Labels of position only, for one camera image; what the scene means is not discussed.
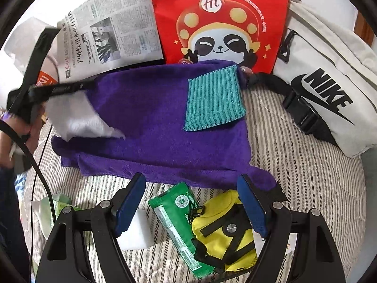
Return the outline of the white foam sponge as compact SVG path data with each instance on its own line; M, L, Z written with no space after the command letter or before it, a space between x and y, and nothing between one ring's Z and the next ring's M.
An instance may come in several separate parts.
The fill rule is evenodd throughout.
M135 212L128 230L122 232L117 241L121 250L142 250L154 245L145 210Z

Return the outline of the yellow mini backpack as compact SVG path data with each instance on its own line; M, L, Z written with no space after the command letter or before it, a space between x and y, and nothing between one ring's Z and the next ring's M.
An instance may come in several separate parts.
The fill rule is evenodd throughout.
M217 273L252 268L258 259L252 225L236 190L189 207L194 259Z

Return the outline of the green wet wipe packet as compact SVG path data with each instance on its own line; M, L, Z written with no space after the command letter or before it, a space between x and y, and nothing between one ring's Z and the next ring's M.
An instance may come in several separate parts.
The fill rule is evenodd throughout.
M189 223L189 210L197 206L192 190L181 182L148 201L156 217L167 231L181 258L197 278L213 273L213 267L194 258L194 234Z

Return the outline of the green tissue pack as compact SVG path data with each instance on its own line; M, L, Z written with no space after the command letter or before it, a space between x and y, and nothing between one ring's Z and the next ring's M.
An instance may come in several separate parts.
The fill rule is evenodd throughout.
M64 194L53 195L52 202L54 205L56 217L59 216L61 210L66 206L71 206L75 211L80 210L80 208L72 205L72 199ZM42 200L32 201L31 206L33 208L34 214L37 216L42 234L47 240L50 232L52 231L52 228L54 227L49 199L48 197L44 197Z

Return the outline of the white glove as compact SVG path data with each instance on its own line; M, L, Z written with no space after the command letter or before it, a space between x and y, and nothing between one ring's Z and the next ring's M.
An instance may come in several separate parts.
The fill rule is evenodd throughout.
M125 138L120 130L110 127L99 116L85 91L50 98L45 105L45 112L66 142L74 137Z

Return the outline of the purple towel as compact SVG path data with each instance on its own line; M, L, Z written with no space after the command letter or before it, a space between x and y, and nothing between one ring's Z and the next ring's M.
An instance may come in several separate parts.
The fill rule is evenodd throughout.
M193 187L234 189L246 174L255 186L270 190L275 178L250 164L251 150L244 117L210 128L185 130L190 85L211 79L217 100L241 104L242 75L229 61L160 65L105 74L86 91L88 100L120 138L52 137L61 164L83 175L131 178L149 182L185 182Z

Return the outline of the teal striped cloth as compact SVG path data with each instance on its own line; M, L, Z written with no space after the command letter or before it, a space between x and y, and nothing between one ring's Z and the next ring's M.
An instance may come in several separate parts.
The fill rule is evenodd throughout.
M237 66L228 66L188 80L185 131L210 129L239 120L245 114Z

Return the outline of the white printed tag card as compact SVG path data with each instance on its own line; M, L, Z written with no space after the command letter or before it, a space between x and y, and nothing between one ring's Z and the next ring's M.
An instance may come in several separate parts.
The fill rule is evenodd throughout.
M254 229L252 229L252 235L254 238L256 254L259 257L266 240L262 238L259 233L255 232ZM295 251L297 236L297 233L291 233L289 235L285 255Z

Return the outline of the striped quilt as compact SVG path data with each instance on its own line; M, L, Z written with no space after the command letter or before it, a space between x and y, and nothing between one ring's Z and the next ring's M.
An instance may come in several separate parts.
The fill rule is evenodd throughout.
M247 110L251 164L269 171L281 184L287 207L299 212L320 210L332 232L345 273L358 259L365 234L366 189L362 161L349 158L337 147L303 135L283 109L283 97L257 87L242 93ZM53 194L64 194L87 209L112 197L128 180L116 176L84 176L63 167L52 149L56 135L45 124L34 158ZM167 232L148 202L168 185L148 183L140 208L146 211L154 239L152 247L124 252L137 282L195 282Z

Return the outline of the white Nike waist bag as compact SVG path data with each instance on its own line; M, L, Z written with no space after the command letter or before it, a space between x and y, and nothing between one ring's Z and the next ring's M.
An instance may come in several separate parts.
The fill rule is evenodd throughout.
M291 1L289 58L273 73L312 104L350 158L376 147L376 54L354 32Z

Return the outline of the newspaper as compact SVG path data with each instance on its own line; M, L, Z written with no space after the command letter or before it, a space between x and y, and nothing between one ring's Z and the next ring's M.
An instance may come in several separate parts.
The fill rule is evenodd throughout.
M152 0L88 0L57 26L61 83L164 58Z

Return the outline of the white Miniso plastic bag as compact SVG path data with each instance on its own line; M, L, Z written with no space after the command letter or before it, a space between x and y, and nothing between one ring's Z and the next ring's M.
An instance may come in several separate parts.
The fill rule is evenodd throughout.
M25 74L34 46L45 28L52 26L42 22L39 19L30 18L21 23L11 34L6 42L4 51L13 59L14 65L22 73ZM47 57L41 66L38 75L37 86L46 86L59 83L59 75L57 69L57 40L54 39Z

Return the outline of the red panda bag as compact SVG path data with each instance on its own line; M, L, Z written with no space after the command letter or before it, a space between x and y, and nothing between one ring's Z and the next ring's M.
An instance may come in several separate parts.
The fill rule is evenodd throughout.
M289 0L152 0L167 63L232 61L273 70Z

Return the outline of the wooden door frame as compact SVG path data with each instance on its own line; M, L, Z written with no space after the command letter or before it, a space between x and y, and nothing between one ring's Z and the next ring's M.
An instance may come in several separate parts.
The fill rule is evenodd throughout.
M357 14L353 32L363 39L363 41L365 41L369 47L372 47L374 32L360 12Z

